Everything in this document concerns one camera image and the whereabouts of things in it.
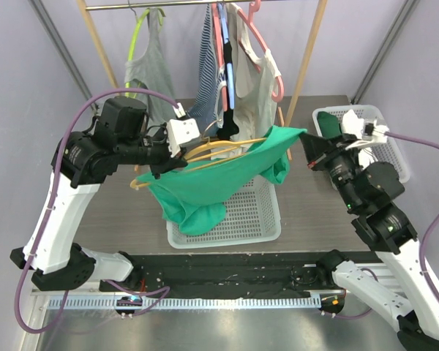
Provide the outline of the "green tank top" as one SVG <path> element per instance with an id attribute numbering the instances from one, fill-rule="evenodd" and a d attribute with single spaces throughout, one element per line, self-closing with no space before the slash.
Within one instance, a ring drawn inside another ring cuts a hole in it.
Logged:
<path id="1" fill-rule="evenodd" d="M 272 126 L 265 140 L 242 156 L 224 162 L 198 161 L 156 179 L 150 172 L 136 178 L 146 184 L 162 208 L 163 219 L 181 233 L 198 236 L 212 230 L 227 214 L 225 202 L 255 176 L 282 184 L 290 172 L 286 151 L 306 129 Z"/>

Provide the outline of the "yellow plastic hanger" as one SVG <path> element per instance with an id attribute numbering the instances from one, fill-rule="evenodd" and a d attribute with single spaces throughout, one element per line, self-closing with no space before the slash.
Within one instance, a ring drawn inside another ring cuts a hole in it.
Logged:
<path id="1" fill-rule="evenodd" d="M 146 134 L 143 136 L 143 138 L 151 137 L 153 140 L 168 141 L 166 124 L 167 122 L 158 126 L 157 131 L 154 134 L 150 133 L 150 131 L 146 131 Z M 211 158 L 219 154 L 235 151 L 242 146 L 253 145 L 264 140 L 265 139 L 263 137 L 244 141 L 217 140 L 210 139 L 210 137 L 204 137 L 200 133 L 200 139 L 189 144 L 187 147 L 183 147 L 179 155 L 175 158 L 183 158 L 189 164 Z"/>

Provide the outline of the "grey tank top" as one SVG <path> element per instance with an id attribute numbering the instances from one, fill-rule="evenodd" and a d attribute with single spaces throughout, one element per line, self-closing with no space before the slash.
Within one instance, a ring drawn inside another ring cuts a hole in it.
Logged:
<path id="1" fill-rule="evenodd" d="M 158 11 L 156 7 L 152 7 L 141 27 L 134 59 L 125 64 L 124 85 L 127 88 L 156 91 L 173 99 L 173 83 L 160 42 L 161 29 Z M 176 117 L 172 104 L 163 99 L 133 92 L 128 92 L 125 96 L 138 99 L 147 106 L 149 125 L 163 124 Z"/>

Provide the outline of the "lime green hanger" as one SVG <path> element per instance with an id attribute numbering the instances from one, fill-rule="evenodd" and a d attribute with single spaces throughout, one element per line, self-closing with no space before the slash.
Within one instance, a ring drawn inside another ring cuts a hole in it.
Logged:
<path id="1" fill-rule="evenodd" d="M 165 12 L 160 7 L 156 7 L 156 10 L 158 11 L 159 26 L 162 27 L 163 23 L 164 23 L 164 18 L 165 18 Z M 130 46 L 129 46 L 128 56 L 127 56 L 128 61 L 132 61 L 134 59 L 135 49 L 136 49 L 138 36 L 139 36 L 140 30 L 141 30 L 141 27 L 143 25 L 144 20 L 147 19 L 147 17 L 149 16 L 150 12 L 151 12 L 151 8 L 149 8 L 149 7 L 146 8 L 142 12 L 141 16 L 138 16 L 136 11 L 134 11 L 134 13 L 135 13 L 135 29 L 132 33 L 132 38 L 131 38 L 131 42 L 130 42 Z"/>

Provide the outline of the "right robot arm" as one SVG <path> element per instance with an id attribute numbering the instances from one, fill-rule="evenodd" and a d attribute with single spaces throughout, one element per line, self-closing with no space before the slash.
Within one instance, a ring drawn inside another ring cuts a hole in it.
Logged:
<path id="1" fill-rule="evenodd" d="M 405 188 L 388 162 L 359 164 L 359 150 L 370 144 L 354 135 L 325 139 L 304 133 L 301 142 L 309 169 L 329 174 L 357 236 L 386 265 L 403 294 L 376 281 L 332 250 L 316 265 L 317 283 L 353 293 L 395 331 L 405 350 L 439 350 L 439 281 L 407 215 L 394 204 Z"/>

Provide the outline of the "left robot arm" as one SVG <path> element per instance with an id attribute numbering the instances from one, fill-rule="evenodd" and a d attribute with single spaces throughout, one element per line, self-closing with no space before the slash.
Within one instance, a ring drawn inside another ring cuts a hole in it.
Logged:
<path id="1" fill-rule="evenodd" d="M 71 132 L 59 142 L 40 224 L 25 247 L 10 253 L 20 269 L 33 269 L 31 281 L 39 290 L 75 290 L 88 281 L 108 280 L 127 292 L 140 286 L 143 269 L 135 258 L 85 249 L 74 237 L 91 199 L 119 165 L 148 165 L 156 178 L 187 165 L 187 150 L 172 136 L 170 124 L 159 125 L 150 135 L 142 128 L 147 119 L 141 101 L 113 97 L 91 129 Z"/>

